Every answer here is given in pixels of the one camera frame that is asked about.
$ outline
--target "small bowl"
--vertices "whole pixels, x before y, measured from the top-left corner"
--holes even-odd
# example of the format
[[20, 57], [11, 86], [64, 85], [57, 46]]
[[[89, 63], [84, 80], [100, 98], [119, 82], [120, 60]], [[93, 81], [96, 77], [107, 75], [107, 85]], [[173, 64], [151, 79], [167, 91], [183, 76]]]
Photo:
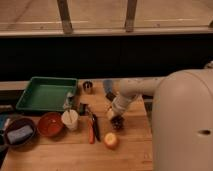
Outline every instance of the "small bowl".
[[[14, 130], [17, 130], [19, 128], [22, 128], [23, 126], [26, 126], [26, 125], [29, 125], [32, 130], [33, 130], [33, 133], [27, 137], [26, 139], [20, 141], [20, 142], [17, 142], [17, 143], [14, 143], [14, 144], [11, 144], [8, 137], [7, 137], [7, 134], [10, 132], [10, 131], [14, 131]], [[17, 119], [15, 121], [13, 121], [5, 130], [4, 132], [4, 141], [5, 143], [9, 146], [9, 147], [19, 147], [19, 146], [22, 146], [24, 144], [26, 144], [28, 141], [30, 141], [30, 139], [35, 135], [36, 133], [36, 125], [35, 123], [29, 119], [29, 118], [21, 118], [21, 119]]]
[[58, 112], [45, 113], [38, 122], [38, 132], [45, 137], [53, 137], [64, 127], [61, 114]]

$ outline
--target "orange bowl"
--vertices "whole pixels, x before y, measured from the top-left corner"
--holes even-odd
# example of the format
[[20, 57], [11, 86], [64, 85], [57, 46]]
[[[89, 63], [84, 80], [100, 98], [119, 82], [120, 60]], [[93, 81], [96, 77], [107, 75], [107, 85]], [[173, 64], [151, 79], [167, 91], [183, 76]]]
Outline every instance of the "orange bowl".
[[63, 128], [61, 114], [58, 112], [45, 113], [38, 122], [38, 132], [45, 137], [53, 137]]

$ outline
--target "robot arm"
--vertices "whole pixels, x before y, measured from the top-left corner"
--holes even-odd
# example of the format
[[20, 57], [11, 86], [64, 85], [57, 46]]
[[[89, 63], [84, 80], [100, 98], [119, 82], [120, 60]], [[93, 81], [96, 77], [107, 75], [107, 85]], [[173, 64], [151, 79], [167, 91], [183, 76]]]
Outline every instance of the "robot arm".
[[122, 115], [138, 95], [153, 96], [156, 87], [164, 78], [122, 79], [119, 82], [119, 93], [112, 102], [112, 109], [107, 113], [108, 119]]
[[108, 118], [122, 115], [137, 94], [154, 95], [154, 170], [212, 171], [213, 69], [179, 71], [150, 80], [121, 80]]

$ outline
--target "paper cup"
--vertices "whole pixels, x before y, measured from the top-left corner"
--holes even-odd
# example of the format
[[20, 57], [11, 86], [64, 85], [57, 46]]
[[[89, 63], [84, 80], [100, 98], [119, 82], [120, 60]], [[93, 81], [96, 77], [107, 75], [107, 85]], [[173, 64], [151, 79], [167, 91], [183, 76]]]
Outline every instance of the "paper cup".
[[67, 110], [62, 114], [61, 120], [70, 131], [75, 131], [78, 128], [78, 116], [75, 110]]

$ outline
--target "wooden table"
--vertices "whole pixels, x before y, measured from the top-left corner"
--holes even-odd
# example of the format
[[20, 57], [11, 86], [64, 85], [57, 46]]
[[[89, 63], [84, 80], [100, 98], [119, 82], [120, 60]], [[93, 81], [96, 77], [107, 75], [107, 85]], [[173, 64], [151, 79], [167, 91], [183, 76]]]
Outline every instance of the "wooden table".
[[[78, 101], [88, 103], [99, 118], [101, 139], [115, 132], [106, 118], [110, 102], [104, 96], [101, 81], [93, 81], [94, 93], [81, 90]], [[35, 122], [39, 117], [32, 117]], [[116, 132], [120, 144], [116, 150], [107, 149], [103, 141], [88, 142], [87, 117], [81, 116], [79, 129], [66, 128], [53, 139], [36, 135], [28, 144], [9, 149], [2, 171], [151, 171], [152, 135], [142, 99], [133, 102], [124, 114], [124, 130]]]

